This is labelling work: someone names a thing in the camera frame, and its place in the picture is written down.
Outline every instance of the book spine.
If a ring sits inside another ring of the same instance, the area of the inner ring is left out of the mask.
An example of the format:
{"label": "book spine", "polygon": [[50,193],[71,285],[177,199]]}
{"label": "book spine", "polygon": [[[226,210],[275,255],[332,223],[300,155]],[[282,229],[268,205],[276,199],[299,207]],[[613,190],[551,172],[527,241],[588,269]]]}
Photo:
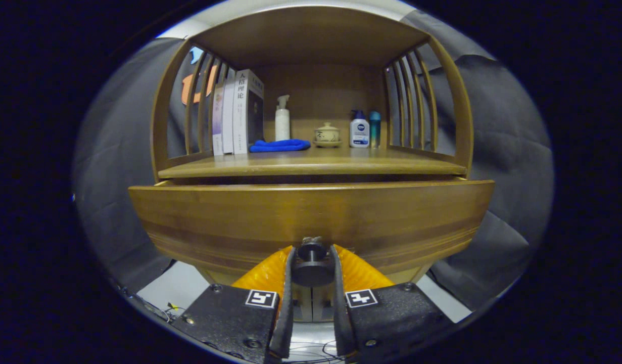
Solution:
{"label": "book spine", "polygon": [[234,152],[234,145],[232,141],[232,120],[234,118],[234,78],[229,78],[225,82],[223,98],[223,120],[221,122],[223,153],[232,154]]}
{"label": "book spine", "polygon": [[234,117],[232,118],[232,139],[234,154],[248,153],[248,126],[246,125],[246,101],[248,99],[248,77],[250,71],[237,72],[234,88]]}
{"label": "book spine", "polygon": [[224,83],[216,85],[212,99],[212,152],[214,155],[223,155],[223,137],[222,120],[223,120],[223,88]]}

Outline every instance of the drawer front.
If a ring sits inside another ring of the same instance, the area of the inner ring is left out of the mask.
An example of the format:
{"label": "drawer front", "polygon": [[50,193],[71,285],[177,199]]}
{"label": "drawer front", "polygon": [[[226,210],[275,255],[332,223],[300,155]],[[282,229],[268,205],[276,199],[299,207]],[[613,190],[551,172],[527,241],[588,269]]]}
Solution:
{"label": "drawer front", "polygon": [[321,236],[386,275],[465,249],[491,180],[130,187],[159,251],[237,277],[277,249]]}

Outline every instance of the bottle cap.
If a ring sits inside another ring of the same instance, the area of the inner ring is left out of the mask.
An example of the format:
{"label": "bottle cap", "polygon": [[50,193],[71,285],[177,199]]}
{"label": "bottle cap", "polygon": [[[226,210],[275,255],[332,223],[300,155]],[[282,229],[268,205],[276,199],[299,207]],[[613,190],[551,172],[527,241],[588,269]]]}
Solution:
{"label": "bottle cap", "polygon": [[378,111],[372,111],[371,113],[369,113],[369,120],[380,121],[380,113],[378,113]]}
{"label": "bottle cap", "polygon": [[286,108],[286,102],[288,101],[288,97],[290,97],[290,95],[281,95],[277,98],[277,102],[279,102],[279,105],[277,105],[277,110]]}
{"label": "bottle cap", "polygon": [[364,119],[364,113],[362,112],[362,110],[352,110],[355,113],[355,117],[354,118],[362,118]]}

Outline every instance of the white book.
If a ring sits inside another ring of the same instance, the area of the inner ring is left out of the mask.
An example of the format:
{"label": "white book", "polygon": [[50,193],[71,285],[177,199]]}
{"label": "white book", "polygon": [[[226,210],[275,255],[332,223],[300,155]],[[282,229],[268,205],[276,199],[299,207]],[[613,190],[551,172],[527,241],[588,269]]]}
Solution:
{"label": "white book", "polygon": [[221,122],[223,154],[232,154],[234,151],[234,145],[232,145],[232,106],[234,106],[234,78],[228,78],[223,90],[223,120]]}
{"label": "white book", "polygon": [[246,154],[248,147],[264,139],[264,84],[249,69],[234,76],[234,154]]}
{"label": "white book", "polygon": [[212,97],[212,153],[223,155],[223,138],[221,136],[223,120],[223,90],[225,82],[219,83],[214,87]]}

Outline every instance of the lotion bottle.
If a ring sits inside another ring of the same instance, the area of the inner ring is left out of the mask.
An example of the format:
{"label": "lotion bottle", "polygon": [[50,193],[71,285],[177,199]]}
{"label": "lotion bottle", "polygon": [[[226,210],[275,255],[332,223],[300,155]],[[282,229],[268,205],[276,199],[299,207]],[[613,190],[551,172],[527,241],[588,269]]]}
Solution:
{"label": "lotion bottle", "polygon": [[286,102],[290,95],[282,95],[277,98],[279,105],[274,113],[274,140],[285,141],[291,138],[290,112],[286,109]]}

